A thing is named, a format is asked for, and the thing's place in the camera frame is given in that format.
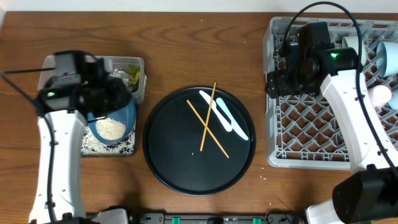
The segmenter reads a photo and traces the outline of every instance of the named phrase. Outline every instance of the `rice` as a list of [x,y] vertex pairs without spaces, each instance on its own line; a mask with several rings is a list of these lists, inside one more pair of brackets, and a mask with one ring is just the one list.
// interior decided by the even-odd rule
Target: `rice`
[[98,134],[106,140],[115,140],[123,137],[126,131],[126,125],[115,121],[112,118],[106,118],[96,121],[95,128]]

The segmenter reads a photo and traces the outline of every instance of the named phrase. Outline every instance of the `black round plate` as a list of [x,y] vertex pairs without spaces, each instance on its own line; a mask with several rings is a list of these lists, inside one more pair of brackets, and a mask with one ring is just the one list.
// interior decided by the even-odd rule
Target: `black round plate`
[[[223,154],[207,133],[203,151],[200,144],[204,125],[189,107],[189,100],[204,121],[209,104],[199,94],[211,96],[210,87],[186,88],[164,98],[152,111],[144,129],[144,155],[155,176],[166,186],[188,195],[211,195],[234,185],[247,171],[256,150],[254,125],[248,111],[233,95],[217,89],[249,140],[234,130],[227,132],[214,111],[208,127],[229,155]],[[217,105],[218,111],[230,121]]]

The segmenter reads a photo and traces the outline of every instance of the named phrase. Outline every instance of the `plastic container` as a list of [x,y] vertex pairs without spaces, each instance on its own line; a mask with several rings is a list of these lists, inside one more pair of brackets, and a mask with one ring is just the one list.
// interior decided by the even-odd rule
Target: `plastic container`
[[[278,54],[286,28],[292,17],[274,17],[262,40],[264,74],[284,67]],[[297,43],[297,29],[311,22],[326,22],[331,42],[341,47],[342,37],[356,35],[348,19],[297,18],[289,30],[288,41]],[[398,42],[398,22],[358,20],[368,55],[363,72],[368,88],[385,85],[398,88],[397,75],[382,78],[376,62],[380,41]],[[385,105],[377,111],[387,135],[398,147],[398,111]],[[348,151],[337,120],[323,96],[285,96],[270,99],[266,108],[266,154],[274,167],[311,169],[349,169]]]
[[[124,131],[124,134],[121,138],[115,139],[115,140],[107,140],[104,139],[98,134],[97,128],[96,128],[96,122],[88,123],[88,127],[90,128],[91,132],[93,135],[102,143],[107,144],[107,145],[113,145],[118,143],[119,141],[123,140],[132,130],[132,127],[134,126],[134,123],[136,122],[136,104],[133,101],[130,101],[130,103],[123,107],[122,109],[115,111],[107,116],[107,118],[111,118],[115,121],[119,121],[120,123],[126,125],[126,130]],[[87,115],[87,120],[95,120],[92,113],[88,113]]]
[[[145,87],[147,76],[144,71],[144,60],[139,57],[118,57],[118,56],[96,56],[96,57],[107,57],[112,61],[113,68],[120,68],[123,71],[129,72],[128,65],[136,66],[141,71],[141,76],[139,80],[138,90],[131,93],[132,99],[140,104],[144,101]],[[87,61],[93,61],[91,57],[86,58]],[[55,58],[53,55],[49,55],[44,59],[43,68],[52,68],[55,66]],[[55,71],[44,71],[40,74],[38,90],[43,88],[45,82],[52,76],[55,75]]]

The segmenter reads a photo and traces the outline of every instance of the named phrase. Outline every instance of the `wood grain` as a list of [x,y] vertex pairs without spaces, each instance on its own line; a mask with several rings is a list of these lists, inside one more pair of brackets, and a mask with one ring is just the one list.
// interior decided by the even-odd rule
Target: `wood grain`
[[[87,212],[120,204],[136,213],[300,210],[330,198],[334,186],[349,177],[349,172],[282,169],[267,164],[262,37],[274,16],[293,14],[8,12],[0,34],[0,68],[39,68],[47,55],[70,49],[145,60],[148,80],[137,114],[138,150],[127,158],[82,160],[81,188]],[[342,14],[305,16],[346,18]],[[397,14],[355,16],[398,20]],[[9,78],[31,96],[37,93],[38,73]],[[149,170],[142,152],[142,130],[163,97],[215,81],[250,112],[257,136],[256,155],[246,175],[230,189],[209,197],[182,195],[161,184]],[[28,102],[3,81],[0,102],[0,223],[26,223],[39,167],[37,118]]]

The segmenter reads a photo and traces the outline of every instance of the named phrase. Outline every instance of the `wooden chopstick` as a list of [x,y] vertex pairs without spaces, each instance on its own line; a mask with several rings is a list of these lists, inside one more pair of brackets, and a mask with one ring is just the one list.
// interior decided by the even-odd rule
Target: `wooden chopstick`
[[214,87],[213,87],[213,92],[211,93],[211,100],[209,103],[209,110],[207,111],[207,118],[206,118],[206,124],[205,124],[205,130],[203,131],[203,137],[201,139],[201,145],[200,145],[200,151],[203,151],[203,145],[205,144],[205,138],[206,138],[206,131],[207,131],[207,125],[209,124],[209,117],[210,117],[210,112],[211,112],[211,105],[213,104],[213,98],[214,98],[214,92],[216,90],[216,83],[214,82]]
[[[195,108],[192,106],[191,102],[189,102],[189,100],[187,100],[187,103],[190,105],[190,107],[192,108],[193,112],[195,112],[195,114],[198,116],[199,120],[201,121],[201,123],[203,125],[206,126],[206,123],[203,121],[203,119],[200,117],[200,115],[198,114],[198,112],[195,110]],[[225,156],[229,159],[229,155],[225,152],[224,148],[221,146],[221,144],[218,142],[216,136],[214,136],[214,134],[210,131],[210,129],[207,127],[207,131],[209,132],[209,134],[211,135],[211,137],[213,137],[214,141],[217,143],[218,147],[220,147],[220,149],[223,151],[223,153],[225,154]]]

